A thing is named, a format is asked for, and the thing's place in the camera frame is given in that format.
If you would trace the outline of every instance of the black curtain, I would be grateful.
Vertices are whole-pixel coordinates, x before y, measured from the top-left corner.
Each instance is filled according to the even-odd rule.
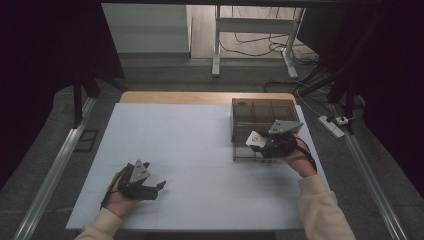
[[[424,8],[392,1],[361,56],[358,93],[368,128],[424,196]]]
[[[0,35],[3,187],[43,127],[57,91],[90,68],[124,76],[98,2],[2,1]]]

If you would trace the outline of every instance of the hand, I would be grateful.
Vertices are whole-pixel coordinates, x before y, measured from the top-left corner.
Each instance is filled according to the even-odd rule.
[[[299,136],[295,134],[295,137],[296,137],[297,145],[305,149],[306,151],[309,151],[308,146],[306,146],[306,144],[303,141],[297,139],[299,138]],[[293,170],[298,172],[299,175],[304,178],[317,174],[314,167],[309,162],[308,157],[297,149],[295,149],[289,156],[281,157],[277,159],[285,161],[291,168],[293,168]]]
[[[115,177],[113,179],[115,179],[117,177],[121,178],[118,175],[118,173],[116,173]],[[119,192],[119,190],[118,190],[119,178],[117,179],[117,181],[116,181],[116,183],[115,183],[115,185],[113,186],[112,189],[110,189],[110,187],[114,182],[113,180],[112,180],[111,185],[108,188],[108,189],[110,189],[111,194],[109,196],[109,199],[106,202],[105,208],[122,219],[123,217],[125,217],[131,211],[131,209],[138,202],[140,202],[140,200],[138,200],[138,199],[128,199],[128,198],[124,197],[124,195],[122,195],[121,192]]]

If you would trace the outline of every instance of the metal stand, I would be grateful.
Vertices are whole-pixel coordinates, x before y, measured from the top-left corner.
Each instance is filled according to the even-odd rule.
[[[283,51],[284,61],[290,78],[297,79],[296,69],[290,58],[293,43],[303,17],[304,9],[300,8],[294,20],[288,19],[253,19],[253,18],[221,18],[221,6],[215,11],[215,45],[212,63],[212,77],[219,77],[221,32],[290,34],[287,46]]]

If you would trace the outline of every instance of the beige sleeve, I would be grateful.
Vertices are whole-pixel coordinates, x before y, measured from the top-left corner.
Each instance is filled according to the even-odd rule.
[[[336,195],[328,190],[321,176],[299,181],[300,218],[309,240],[355,239],[345,215],[337,204]]]
[[[102,208],[97,215],[96,219],[84,226],[83,232],[78,235],[76,240],[112,240],[119,226],[121,226],[122,220],[110,212],[109,210]]]

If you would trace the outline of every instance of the wooden table edge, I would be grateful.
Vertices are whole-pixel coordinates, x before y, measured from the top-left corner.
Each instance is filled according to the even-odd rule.
[[[231,104],[233,98],[296,99],[291,93],[241,93],[241,92],[159,92],[127,91],[122,94],[119,103],[152,104]]]

